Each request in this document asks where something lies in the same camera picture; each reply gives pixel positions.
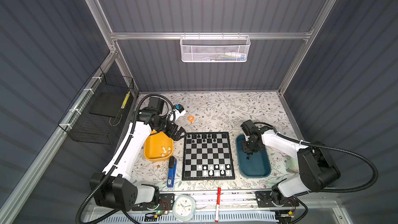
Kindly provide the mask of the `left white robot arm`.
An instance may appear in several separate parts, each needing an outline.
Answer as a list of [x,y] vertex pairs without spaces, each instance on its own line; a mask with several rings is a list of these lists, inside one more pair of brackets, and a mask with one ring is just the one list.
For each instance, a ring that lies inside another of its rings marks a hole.
[[92,199],[96,205],[111,210],[93,220],[94,224],[119,211],[126,215],[136,205],[150,208],[158,206],[161,200],[159,188],[148,184],[134,185],[132,168],[142,146],[151,135],[164,133],[173,141],[182,139],[184,128],[175,122],[185,115],[186,110],[181,104],[174,105],[167,97],[160,94],[148,94],[143,99],[149,100],[148,106],[142,108],[143,101],[137,104],[126,135],[113,158],[101,173],[92,175],[91,193],[77,211],[75,217],[77,224],[83,222],[81,219],[83,212]]

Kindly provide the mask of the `yellow plastic tray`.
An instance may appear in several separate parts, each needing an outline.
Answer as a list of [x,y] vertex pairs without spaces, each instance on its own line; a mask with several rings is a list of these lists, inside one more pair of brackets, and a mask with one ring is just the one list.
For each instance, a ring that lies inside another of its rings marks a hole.
[[151,162],[168,160],[174,151],[174,141],[163,132],[152,131],[144,144],[144,157]]

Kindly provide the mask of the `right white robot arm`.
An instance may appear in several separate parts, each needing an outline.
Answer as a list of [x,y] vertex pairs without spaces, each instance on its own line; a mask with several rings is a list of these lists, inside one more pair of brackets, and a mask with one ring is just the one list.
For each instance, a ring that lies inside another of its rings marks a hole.
[[[312,192],[337,194],[359,192],[370,188],[377,182],[378,170],[374,163],[356,152],[326,146],[321,142],[311,143],[296,140],[281,134],[274,126],[267,123],[258,127],[252,120],[247,120],[240,127],[247,136],[247,140],[243,142],[245,153],[260,152],[268,146],[287,154],[298,162],[299,173],[297,175],[284,179],[272,187],[270,198],[275,206],[283,206],[290,198]],[[346,153],[368,164],[372,169],[371,179],[357,187],[329,188],[329,185],[341,177],[341,172],[330,151]]]

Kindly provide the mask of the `small white clock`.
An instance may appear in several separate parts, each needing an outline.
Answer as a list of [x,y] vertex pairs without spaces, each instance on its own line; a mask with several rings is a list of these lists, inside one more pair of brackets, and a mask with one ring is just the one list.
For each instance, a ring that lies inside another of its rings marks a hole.
[[196,201],[188,195],[178,196],[173,204],[173,216],[181,222],[189,222],[195,214]]

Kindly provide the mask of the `black white chessboard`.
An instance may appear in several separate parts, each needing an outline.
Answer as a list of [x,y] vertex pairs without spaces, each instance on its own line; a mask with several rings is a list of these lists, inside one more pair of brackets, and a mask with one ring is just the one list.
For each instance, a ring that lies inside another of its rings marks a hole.
[[182,180],[234,180],[228,132],[190,132],[184,137]]

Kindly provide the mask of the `pale green cup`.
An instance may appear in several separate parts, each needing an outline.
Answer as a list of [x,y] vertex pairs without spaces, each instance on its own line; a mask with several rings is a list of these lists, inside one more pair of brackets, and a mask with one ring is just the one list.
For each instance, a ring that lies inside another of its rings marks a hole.
[[286,162],[286,171],[289,173],[298,173],[300,171],[298,161],[294,158],[289,158]]

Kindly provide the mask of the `teal plastic tray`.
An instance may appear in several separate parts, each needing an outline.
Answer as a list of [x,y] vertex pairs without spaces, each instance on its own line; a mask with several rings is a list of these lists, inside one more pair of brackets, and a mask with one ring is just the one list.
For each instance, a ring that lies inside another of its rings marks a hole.
[[243,151],[243,141],[245,141],[245,136],[243,134],[236,138],[240,174],[246,178],[268,177],[271,173],[271,165],[266,148],[260,152],[249,155]]

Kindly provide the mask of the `blue stapler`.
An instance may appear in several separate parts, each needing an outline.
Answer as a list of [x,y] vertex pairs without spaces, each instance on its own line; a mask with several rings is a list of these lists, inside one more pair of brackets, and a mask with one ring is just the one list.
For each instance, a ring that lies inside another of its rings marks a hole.
[[175,184],[175,177],[177,172],[177,160],[174,156],[169,159],[169,170],[167,175],[167,187],[173,188]]

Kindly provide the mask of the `red white marker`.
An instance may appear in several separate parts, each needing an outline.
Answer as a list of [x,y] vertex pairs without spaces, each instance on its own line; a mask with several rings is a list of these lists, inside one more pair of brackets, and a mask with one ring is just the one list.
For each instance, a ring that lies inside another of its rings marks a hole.
[[220,212],[220,197],[221,197],[221,188],[218,187],[217,190],[217,202],[216,202],[216,212],[215,212],[215,222],[219,222],[219,212]]

